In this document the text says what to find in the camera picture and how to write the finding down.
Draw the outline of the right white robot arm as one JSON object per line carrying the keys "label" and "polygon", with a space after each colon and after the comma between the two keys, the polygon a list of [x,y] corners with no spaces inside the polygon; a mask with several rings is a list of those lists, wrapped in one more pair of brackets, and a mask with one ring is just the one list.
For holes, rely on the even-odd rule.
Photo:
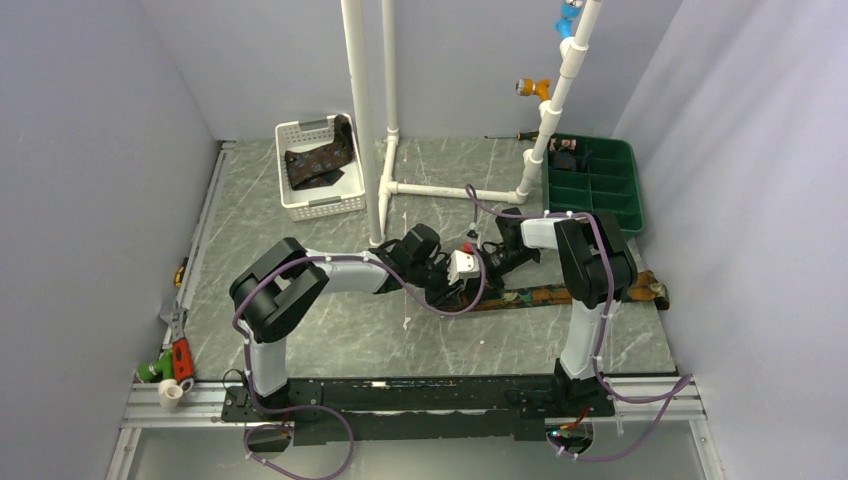
{"label": "right white robot arm", "polygon": [[535,260],[539,251],[558,254],[563,284],[572,299],[566,344],[555,364],[551,401],[574,415],[590,397],[606,396],[601,354],[607,327],[635,284],[638,269],[618,222],[610,214],[548,213],[524,215],[517,208],[497,212],[502,244],[484,257],[486,281]]}

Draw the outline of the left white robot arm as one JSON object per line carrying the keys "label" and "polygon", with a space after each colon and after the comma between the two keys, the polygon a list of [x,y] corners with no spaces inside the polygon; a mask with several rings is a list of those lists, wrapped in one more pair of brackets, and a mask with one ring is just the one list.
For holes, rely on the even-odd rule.
{"label": "left white robot arm", "polygon": [[324,294],[374,295],[420,288],[427,304],[438,308],[461,281],[449,277],[450,255],[440,236],[417,224],[400,239],[356,254],[329,254],[286,237],[245,270],[229,288],[238,329],[247,335],[247,371],[253,388],[248,407],[264,420],[287,406],[287,337]]}

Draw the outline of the colourful patterned tie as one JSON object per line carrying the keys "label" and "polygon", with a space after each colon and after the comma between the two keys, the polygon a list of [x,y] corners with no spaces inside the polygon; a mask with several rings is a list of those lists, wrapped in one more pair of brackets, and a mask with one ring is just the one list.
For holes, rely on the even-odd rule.
{"label": "colourful patterned tie", "polygon": [[[658,281],[651,270],[638,274],[636,283],[622,297],[622,302],[652,303],[659,311],[670,309],[667,286]],[[514,310],[552,305],[570,305],[572,296],[564,284],[548,284],[514,289],[488,287],[471,312]]]}

